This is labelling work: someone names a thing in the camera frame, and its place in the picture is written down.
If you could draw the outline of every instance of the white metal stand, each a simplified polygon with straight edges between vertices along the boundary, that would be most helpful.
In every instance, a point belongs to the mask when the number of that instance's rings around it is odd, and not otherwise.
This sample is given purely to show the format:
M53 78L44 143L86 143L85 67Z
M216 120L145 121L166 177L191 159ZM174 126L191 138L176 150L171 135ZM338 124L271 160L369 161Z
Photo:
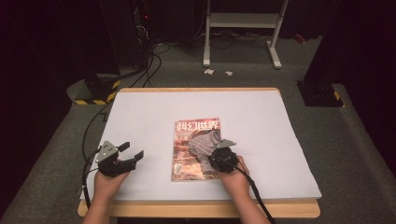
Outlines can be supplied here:
M211 27L242 27L242 28L273 28L272 39L267 41L274 67L280 69L282 65L277 57L275 44L279 30L285 16L289 0L283 0L279 13L211 13L210 0L207 0L206 31L204 49L204 67L210 66L210 28Z

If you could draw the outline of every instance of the gray carpet floor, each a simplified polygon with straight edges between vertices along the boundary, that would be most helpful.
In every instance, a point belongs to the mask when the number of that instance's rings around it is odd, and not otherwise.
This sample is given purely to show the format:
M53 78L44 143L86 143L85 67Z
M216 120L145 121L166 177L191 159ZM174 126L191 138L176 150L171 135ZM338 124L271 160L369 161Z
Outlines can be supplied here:
M213 75L204 74L203 47L179 44L160 45L155 52L162 65L151 78L153 87L276 87L279 88L291 125L321 187L318 200L321 214L314 219L279 218L277 223L396 223L396 180L349 101L342 85L334 84L345 107L307 107L296 81L303 80L320 39L304 44L278 39L276 50L282 69L275 70L263 41L236 42L227 49L212 48ZM213 41L218 47L228 43ZM160 61L154 58L152 73ZM128 77L120 87L137 80ZM141 87L145 79L135 87ZM75 105L82 81L67 94L70 111L53 134L1 224L79 223L78 203L84 164L81 148L87 154L97 149L106 122L96 117L102 105ZM110 113L111 106L105 109ZM172 223L159 219L131 219L131 223Z

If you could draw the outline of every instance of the human hand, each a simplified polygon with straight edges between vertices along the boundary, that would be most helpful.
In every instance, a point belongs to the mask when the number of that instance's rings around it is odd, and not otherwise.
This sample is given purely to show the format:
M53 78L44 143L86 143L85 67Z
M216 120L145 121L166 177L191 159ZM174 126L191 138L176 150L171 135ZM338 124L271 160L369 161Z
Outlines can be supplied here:
M94 200L100 200L103 203L110 203L120 189L120 185L130 172L110 177L96 172L94 179Z
M248 168L245 165L244 158L237 156L239 162L237 167L247 175L249 174ZM218 173L225 190L234 198L237 197L250 197L249 196L249 183L247 178L239 171L233 170L230 173Z

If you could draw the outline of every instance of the hand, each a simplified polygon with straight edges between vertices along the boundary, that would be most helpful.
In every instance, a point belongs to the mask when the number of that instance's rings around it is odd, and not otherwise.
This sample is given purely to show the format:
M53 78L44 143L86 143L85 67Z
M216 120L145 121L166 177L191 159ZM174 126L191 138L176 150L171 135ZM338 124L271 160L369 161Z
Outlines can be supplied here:
M90 209L82 220L83 224L108 224L110 219L110 204L120 189L120 185L128 173L109 177L96 172L94 180L94 193Z
M237 167L245 173L249 174L248 168L245 165L244 158L237 156L239 162ZM237 170L230 173L219 173L219 177L225 190L232 196L248 196L249 197L249 183L247 178Z
M125 180L130 172L118 175L116 177L110 177L96 172L94 180L94 199L100 199L105 203L110 203L114 196L120 189L120 185Z

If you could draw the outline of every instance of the white paper sheet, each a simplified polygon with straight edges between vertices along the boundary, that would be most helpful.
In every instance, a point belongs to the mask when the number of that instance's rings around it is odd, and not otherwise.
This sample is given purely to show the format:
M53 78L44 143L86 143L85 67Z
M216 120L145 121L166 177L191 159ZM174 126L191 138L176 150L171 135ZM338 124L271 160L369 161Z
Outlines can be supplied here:
M219 180L171 181L175 121L205 118L220 119L221 137L236 142L232 150L244 157L262 198L321 197L278 91L187 91L118 93L101 144L130 142L120 159L141 150L145 157L115 199L230 199ZM91 196L94 174L88 178Z

